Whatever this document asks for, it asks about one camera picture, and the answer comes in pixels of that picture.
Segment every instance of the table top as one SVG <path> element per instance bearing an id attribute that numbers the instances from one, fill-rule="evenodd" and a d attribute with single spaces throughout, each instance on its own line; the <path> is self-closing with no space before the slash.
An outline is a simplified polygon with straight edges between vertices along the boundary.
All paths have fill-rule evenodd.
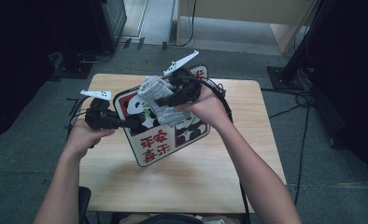
<path id="1" fill-rule="evenodd" d="M 141 85 L 145 76 L 98 74 L 89 91 L 115 94 Z M 286 184 L 275 139 L 256 81 L 213 79 L 227 91 L 234 124 Z M 84 102 L 88 108 L 92 99 Z M 123 129 L 88 151 L 79 184 L 92 191 L 89 211 L 146 213 L 243 213 L 239 179 L 213 128 L 181 150 L 140 167 Z"/>

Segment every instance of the sign board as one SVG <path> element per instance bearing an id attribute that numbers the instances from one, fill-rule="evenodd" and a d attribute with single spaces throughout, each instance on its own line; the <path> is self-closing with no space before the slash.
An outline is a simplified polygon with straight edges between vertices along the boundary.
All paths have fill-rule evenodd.
<path id="1" fill-rule="evenodd" d="M 190 68 L 195 77 L 207 77 L 207 68 L 196 65 Z M 120 119 L 135 119 L 140 122 L 136 129 L 124 128 L 137 163 L 148 166 L 185 146 L 206 136 L 210 125 L 193 114 L 170 128 L 161 125 L 149 106 L 137 95 L 139 86 L 118 93 L 114 107 Z"/>

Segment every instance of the floor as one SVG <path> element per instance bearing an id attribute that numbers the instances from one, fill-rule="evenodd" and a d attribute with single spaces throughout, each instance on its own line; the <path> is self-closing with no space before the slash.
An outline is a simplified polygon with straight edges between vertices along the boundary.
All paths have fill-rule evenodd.
<path id="1" fill-rule="evenodd" d="M 126 0 L 128 21 L 121 40 L 132 38 L 138 43 L 175 46 L 177 31 L 176 0 Z M 191 18 L 181 17 L 181 37 L 179 44 L 185 44 L 191 37 Z M 304 37 L 305 27 L 297 35 L 299 44 Z M 281 55 L 271 27 L 268 23 L 249 21 L 225 21 L 196 18 L 193 37 L 185 46 L 191 49 L 216 49 L 224 51 Z M 291 55 L 294 46 L 285 54 Z"/>

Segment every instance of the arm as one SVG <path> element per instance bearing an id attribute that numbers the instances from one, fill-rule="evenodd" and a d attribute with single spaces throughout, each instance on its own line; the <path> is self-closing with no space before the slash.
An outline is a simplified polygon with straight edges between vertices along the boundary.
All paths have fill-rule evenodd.
<path id="1" fill-rule="evenodd" d="M 262 223 L 301 223 L 286 186 L 237 131 L 222 103 L 211 90 L 202 87 L 197 102 L 180 105 L 177 109 L 194 113 L 217 130 L 227 147 L 248 200 Z"/>
<path id="2" fill-rule="evenodd" d="M 47 195 L 34 223 L 75 223 L 78 220 L 79 163 L 93 144 L 115 130 L 92 130 L 77 120 L 58 161 Z"/>

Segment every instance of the black cable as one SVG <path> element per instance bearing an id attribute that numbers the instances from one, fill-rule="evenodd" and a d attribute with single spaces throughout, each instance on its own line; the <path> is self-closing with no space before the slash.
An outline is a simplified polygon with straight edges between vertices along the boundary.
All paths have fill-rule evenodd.
<path id="1" fill-rule="evenodd" d="M 82 61 L 82 60 L 79 60 L 81 63 L 102 63 L 102 62 L 104 62 L 105 60 L 107 60 L 110 56 L 111 56 L 111 54 L 112 54 L 112 52 L 110 51 L 109 53 L 108 53 L 108 55 L 104 58 L 104 59 L 102 59 L 102 60 L 99 60 L 99 61 Z"/>
<path id="2" fill-rule="evenodd" d="M 309 121 L 309 110 L 310 107 L 313 104 L 313 98 L 312 99 L 308 99 L 307 97 L 311 96 L 311 93 L 308 91 L 300 91 L 300 92 L 291 92 L 291 91 L 275 91 L 275 90 L 270 90 L 270 89 L 263 89 L 264 91 L 274 91 L 274 92 L 278 92 L 278 93 L 286 93 L 286 94 L 293 94 L 295 95 L 295 102 L 297 103 L 296 106 L 290 108 L 289 110 L 286 111 L 282 111 L 279 112 L 277 114 L 274 114 L 273 116 L 269 117 L 269 119 L 282 115 L 284 113 L 287 113 L 295 108 L 298 107 L 307 107 L 306 109 L 306 117 L 305 117 L 305 126 L 304 126 L 304 134 L 303 134 L 303 140 L 302 140 L 302 144 L 301 144 L 301 151 L 300 151 L 300 163 L 299 163 L 299 170 L 298 170 L 298 177 L 297 177 L 297 184 L 295 186 L 295 195 L 294 195 L 294 205 L 297 206 L 297 202 L 298 202 L 298 197 L 300 194 L 300 187 L 301 187 L 301 179 L 302 179 L 302 174 L 303 174 L 303 159 L 304 159 L 304 144 L 305 144 L 305 138 L 306 138 L 306 133 L 307 133 L 307 126 L 308 126 L 308 121 Z M 303 98 L 305 100 L 304 103 L 300 102 L 300 97 Z"/>
<path id="3" fill-rule="evenodd" d="M 294 205 L 297 206 L 298 196 L 300 195 L 300 187 L 301 187 L 301 178 L 303 173 L 303 158 L 304 158 L 304 144 L 307 132 L 307 125 L 309 120 L 309 109 L 311 105 L 308 105 L 306 110 L 306 119 L 305 119 L 305 127 L 304 127 L 304 135 L 303 135 L 303 142 L 301 144 L 301 152 L 300 152 L 300 164 L 299 164 L 299 171 L 298 171 L 298 178 L 297 178 L 297 185 L 295 189 L 295 196 L 294 196 Z"/>
<path id="4" fill-rule="evenodd" d="M 77 111 L 79 110 L 79 107 L 85 102 L 86 99 L 88 99 L 89 96 L 85 96 L 84 98 L 82 98 L 78 103 L 77 103 L 77 106 L 76 106 L 76 109 L 74 110 L 74 113 L 71 115 L 71 118 L 70 118 L 70 121 L 68 122 L 68 131 L 67 131 L 67 138 L 68 138 L 68 135 L 70 134 L 71 132 L 71 122 L 73 121 L 73 118 L 79 116 L 79 115 L 82 115 L 84 113 L 80 113 L 80 114 L 76 114 Z"/>
<path id="5" fill-rule="evenodd" d="M 195 19 L 195 9 L 196 9 L 196 0 L 193 1 L 192 27 L 191 27 L 191 36 L 190 36 L 190 39 L 187 41 L 187 43 L 185 43 L 183 45 L 177 45 L 177 47 L 184 47 L 184 46 L 188 45 L 191 42 L 192 38 L 193 38 L 193 20 Z"/>
<path id="6" fill-rule="evenodd" d="M 232 115 L 232 111 L 231 108 L 228 106 L 227 101 L 225 100 L 225 92 L 224 89 L 221 88 L 222 85 L 216 85 L 216 83 L 214 81 L 212 81 L 211 79 L 207 78 L 207 77 L 202 77 L 203 79 L 206 79 L 208 81 L 211 81 L 213 83 L 214 86 L 210 85 L 209 83 L 201 80 L 200 78 L 197 77 L 177 77 L 176 79 L 190 79 L 190 80 L 195 80 L 200 82 L 201 84 L 207 86 L 210 90 L 213 91 L 213 93 L 219 98 L 219 100 L 222 102 L 222 104 L 224 105 L 225 111 L 228 115 L 228 118 L 230 119 L 230 121 L 232 123 L 234 123 L 234 119 L 233 119 L 233 115 Z M 249 224 L 250 223 L 250 212 L 248 211 L 248 198 L 246 196 L 245 190 L 243 189 L 242 183 L 239 182 L 239 186 L 240 186 L 240 192 L 242 194 L 242 199 L 243 199 L 243 204 L 245 206 L 245 224 Z"/>
<path id="7" fill-rule="evenodd" d="M 280 116 L 280 115 L 285 114 L 285 113 L 288 113 L 288 112 L 290 112 L 291 110 L 296 109 L 296 108 L 298 108 L 298 107 L 300 107 L 300 105 L 293 106 L 292 108 L 290 108 L 290 109 L 288 109 L 288 110 L 285 110 L 285 111 L 282 111 L 282 112 L 279 112 L 279 113 L 277 113 L 277 114 L 274 114 L 274 115 L 270 116 L 270 117 L 269 117 L 269 119 L 272 119 L 272 118 L 274 118 L 274 117 Z"/>

